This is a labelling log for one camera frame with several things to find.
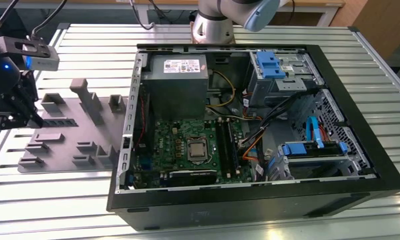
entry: cpu socket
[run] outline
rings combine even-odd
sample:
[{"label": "cpu socket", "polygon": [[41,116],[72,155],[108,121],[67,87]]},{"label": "cpu socket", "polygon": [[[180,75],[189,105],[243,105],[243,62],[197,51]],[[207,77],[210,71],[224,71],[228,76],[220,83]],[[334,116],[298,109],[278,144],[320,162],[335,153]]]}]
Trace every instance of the cpu socket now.
[{"label": "cpu socket", "polygon": [[208,140],[205,138],[187,138],[188,161],[195,165],[203,164],[208,160]]}]

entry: motherboard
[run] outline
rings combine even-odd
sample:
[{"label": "motherboard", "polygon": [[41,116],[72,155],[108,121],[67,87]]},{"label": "motherboard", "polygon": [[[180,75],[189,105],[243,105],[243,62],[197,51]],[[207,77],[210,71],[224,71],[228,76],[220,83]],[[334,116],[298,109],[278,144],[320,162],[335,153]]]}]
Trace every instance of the motherboard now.
[{"label": "motherboard", "polygon": [[240,139],[239,120],[157,121],[153,153],[137,156],[136,187],[251,182],[250,162],[240,160],[236,149]]}]

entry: aluminum slotted table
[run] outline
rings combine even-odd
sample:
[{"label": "aluminum slotted table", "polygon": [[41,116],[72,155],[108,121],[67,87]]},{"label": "aluminum slotted table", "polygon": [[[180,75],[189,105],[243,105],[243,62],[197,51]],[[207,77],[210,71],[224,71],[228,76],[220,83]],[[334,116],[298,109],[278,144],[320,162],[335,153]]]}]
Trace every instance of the aluminum slotted table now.
[{"label": "aluminum slotted table", "polygon": [[[188,25],[60,25],[51,44],[57,72],[39,72],[39,96],[69,90],[87,78],[99,97],[128,95],[136,44],[189,43]],[[268,27],[251,33],[235,27],[238,43],[314,44],[351,93],[400,172],[400,79],[360,33],[346,27]],[[136,232],[105,211],[111,171],[21,174],[17,163],[32,129],[0,134],[0,239],[68,239],[103,236],[172,239],[400,239],[400,193],[371,200],[332,217]]]}]

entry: ram slot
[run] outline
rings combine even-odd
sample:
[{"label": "ram slot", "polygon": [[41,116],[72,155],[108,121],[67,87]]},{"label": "ram slot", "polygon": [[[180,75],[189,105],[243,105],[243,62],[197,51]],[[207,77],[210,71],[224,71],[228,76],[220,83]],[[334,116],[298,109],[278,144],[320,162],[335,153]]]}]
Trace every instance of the ram slot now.
[{"label": "ram slot", "polygon": [[235,140],[231,133],[231,125],[228,122],[216,122],[215,129],[222,176],[232,178],[236,176],[235,162],[238,161],[238,153],[234,151],[236,146],[232,146]]}]

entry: gray robot arm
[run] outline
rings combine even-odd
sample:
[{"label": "gray robot arm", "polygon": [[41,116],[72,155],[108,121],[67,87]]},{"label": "gray robot arm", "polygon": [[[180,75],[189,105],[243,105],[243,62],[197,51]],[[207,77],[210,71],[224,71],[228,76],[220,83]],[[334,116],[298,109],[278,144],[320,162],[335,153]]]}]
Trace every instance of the gray robot arm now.
[{"label": "gray robot arm", "polygon": [[201,44],[224,44],[234,39],[234,22],[258,32],[290,0],[200,0],[192,36]]}]

